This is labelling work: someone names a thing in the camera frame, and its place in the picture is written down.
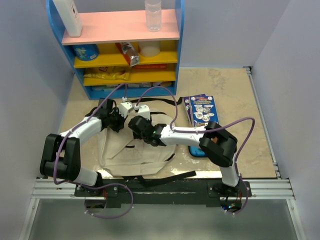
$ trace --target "wooden table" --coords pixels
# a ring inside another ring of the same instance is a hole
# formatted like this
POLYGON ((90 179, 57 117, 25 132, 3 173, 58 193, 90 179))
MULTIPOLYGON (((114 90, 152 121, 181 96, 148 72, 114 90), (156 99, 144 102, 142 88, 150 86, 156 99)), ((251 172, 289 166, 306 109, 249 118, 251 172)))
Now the wooden table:
MULTIPOLYGON (((275 168, 268 147, 264 128, 260 119, 254 93, 244 68, 200 68, 181 69, 176 97, 198 94, 213 95, 220 125, 224 126, 243 117, 256 119, 251 138, 238 159, 239 171, 244 178, 275 178, 275 168)), ((156 108, 175 116, 175 107, 160 101, 147 102, 156 108)), ((98 101, 88 100, 79 81, 73 81, 71 93, 62 120, 61 132, 80 122, 85 114, 98 105, 98 101)), ((176 126, 189 127, 183 105, 178 106, 176 126)), ((228 130, 237 137, 238 146, 243 142, 251 122, 245 121, 228 130)), ((102 173, 104 178, 112 177, 98 162, 98 137, 94 136, 81 147, 81 165, 102 173)), ((178 146, 176 156, 162 170, 147 178, 164 178, 195 170, 197 178, 220 178, 219 167, 206 158, 192 157, 187 146, 178 146)))

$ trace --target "blue can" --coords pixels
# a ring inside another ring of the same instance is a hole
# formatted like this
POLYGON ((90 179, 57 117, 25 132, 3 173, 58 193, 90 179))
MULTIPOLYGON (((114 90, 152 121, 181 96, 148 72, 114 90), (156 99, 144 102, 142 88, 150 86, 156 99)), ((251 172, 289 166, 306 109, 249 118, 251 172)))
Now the blue can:
POLYGON ((99 56, 99 49, 96 44, 73 45, 75 55, 81 61, 91 61, 99 56))

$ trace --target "yellow snack bag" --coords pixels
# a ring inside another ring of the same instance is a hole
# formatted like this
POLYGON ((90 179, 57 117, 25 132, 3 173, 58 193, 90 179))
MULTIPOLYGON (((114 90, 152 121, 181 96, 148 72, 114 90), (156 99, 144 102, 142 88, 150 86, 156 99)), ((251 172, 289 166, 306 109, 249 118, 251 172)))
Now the yellow snack bag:
POLYGON ((128 80, 131 67, 129 66, 101 66, 90 67, 85 70, 85 78, 106 80, 128 80))

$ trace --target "white wall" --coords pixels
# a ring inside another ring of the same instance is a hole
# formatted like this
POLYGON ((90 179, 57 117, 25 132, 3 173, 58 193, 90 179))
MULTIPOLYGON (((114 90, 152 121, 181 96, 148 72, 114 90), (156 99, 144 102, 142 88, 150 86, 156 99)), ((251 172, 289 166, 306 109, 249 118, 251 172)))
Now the white wall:
POLYGON ((39 0, 0 7, 0 239, 25 219, 46 136, 56 132, 72 71, 39 0))
MULTIPOLYGON (((184 0, 182 67, 243 67, 258 59, 290 0, 184 0)), ((144 9, 144 0, 75 0, 79 12, 144 9)), ((162 0, 164 9, 174 0, 162 0)))
POLYGON ((291 0, 253 66, 282 177, 309 240, 320 236, 320 1, 291 0))

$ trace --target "roll of paper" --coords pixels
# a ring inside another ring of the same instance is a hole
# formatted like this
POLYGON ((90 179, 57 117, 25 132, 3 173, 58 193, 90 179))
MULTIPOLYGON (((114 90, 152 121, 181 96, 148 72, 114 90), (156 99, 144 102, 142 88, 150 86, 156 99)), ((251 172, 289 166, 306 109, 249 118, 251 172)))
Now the roll of paper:
POLYGON ((139 53, 144 57, 154 57, 160 53, 160 41, 140 41, 139 53))

